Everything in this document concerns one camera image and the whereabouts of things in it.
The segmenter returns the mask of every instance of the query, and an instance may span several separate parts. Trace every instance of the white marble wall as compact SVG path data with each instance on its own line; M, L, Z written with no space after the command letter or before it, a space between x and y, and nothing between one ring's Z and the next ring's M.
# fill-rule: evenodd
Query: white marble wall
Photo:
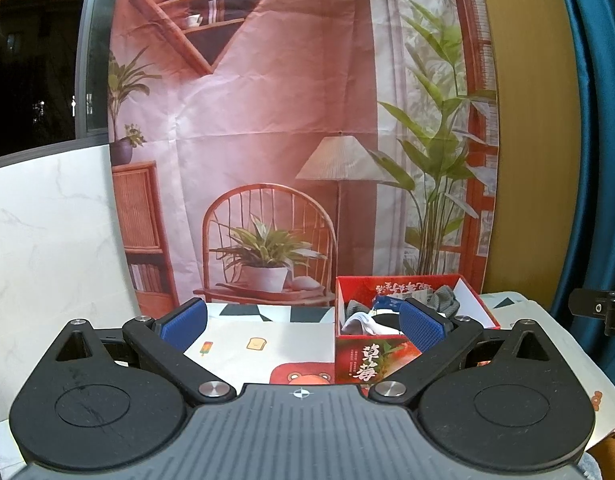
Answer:
M0 168L0 421L70 319L138 313L129 280L107 146Z

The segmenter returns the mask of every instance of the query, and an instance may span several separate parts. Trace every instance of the purple plant pot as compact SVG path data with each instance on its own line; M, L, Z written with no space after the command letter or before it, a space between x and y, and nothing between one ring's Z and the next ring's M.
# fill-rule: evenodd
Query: purple plant pot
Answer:
M110 161L113 166L129 164L132 160L132 145L129 139L115 140L110 143Z

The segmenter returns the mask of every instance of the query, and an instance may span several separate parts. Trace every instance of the pink wall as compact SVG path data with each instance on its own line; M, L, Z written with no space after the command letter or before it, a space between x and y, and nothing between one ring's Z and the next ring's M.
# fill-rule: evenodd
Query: pink wall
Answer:
M182 301L201 285L201 222L210 203L243 184L302 190L335 219L336 184L296 180L323 136L376 146L377 104L369 0L264 0L214 74L199 77L129 2L117 0L111 48L120 63L144 46L150 96L133 94L119 124L156 160L164 222ZM343 184L339 273L371 273L376 184Z

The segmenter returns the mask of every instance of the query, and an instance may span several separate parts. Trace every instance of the strawberry box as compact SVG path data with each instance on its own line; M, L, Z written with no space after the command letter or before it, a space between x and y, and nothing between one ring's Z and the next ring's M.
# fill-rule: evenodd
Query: strawberry box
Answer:
M336 279L334 309L334 372L339 384L360 384L366 391L371 384L417 358L421 351L404 335L345 335L345 305L356 300L367 307L374 298L410 293L421 299L426 289L449 285L459 300L457 316L470 316L485 328L500 328L485 303L460 274L436 276L339 276Z

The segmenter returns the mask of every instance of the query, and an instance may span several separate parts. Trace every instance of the white flower pot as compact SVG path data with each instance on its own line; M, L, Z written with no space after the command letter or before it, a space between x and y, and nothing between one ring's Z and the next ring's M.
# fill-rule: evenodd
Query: white flower pot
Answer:
M264 290L265 292L282 292L285 277L288 275L286 267L248 267L241 269L242 279L248 283L252 290Z

